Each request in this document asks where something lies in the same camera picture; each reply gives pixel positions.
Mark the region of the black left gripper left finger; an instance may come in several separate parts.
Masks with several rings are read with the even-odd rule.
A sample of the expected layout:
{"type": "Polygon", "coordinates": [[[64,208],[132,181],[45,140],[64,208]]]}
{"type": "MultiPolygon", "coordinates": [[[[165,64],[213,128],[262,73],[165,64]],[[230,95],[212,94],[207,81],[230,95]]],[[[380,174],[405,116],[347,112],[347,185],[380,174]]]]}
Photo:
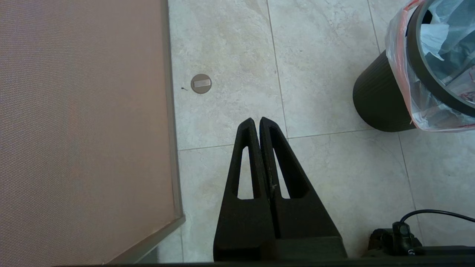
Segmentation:
{"type": "Polygon", "coordinates": [[[252,118],[237,131],[213,242],[214,260],[261,260],[261,246],[275,239],[256,125],[252,118]],[[243,150],[248,149],[253,199],[239,199],[243,150]]]}

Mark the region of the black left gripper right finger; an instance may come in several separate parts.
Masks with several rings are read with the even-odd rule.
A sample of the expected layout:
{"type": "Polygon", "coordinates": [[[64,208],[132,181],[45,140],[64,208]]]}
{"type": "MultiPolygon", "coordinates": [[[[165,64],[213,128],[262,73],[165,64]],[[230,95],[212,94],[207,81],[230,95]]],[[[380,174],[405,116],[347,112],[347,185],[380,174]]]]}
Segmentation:
{"type": "Polygon", "coordinates": [[[341,238],[279,125],[260,120],[260,149],[278,238],[341,238]]]}

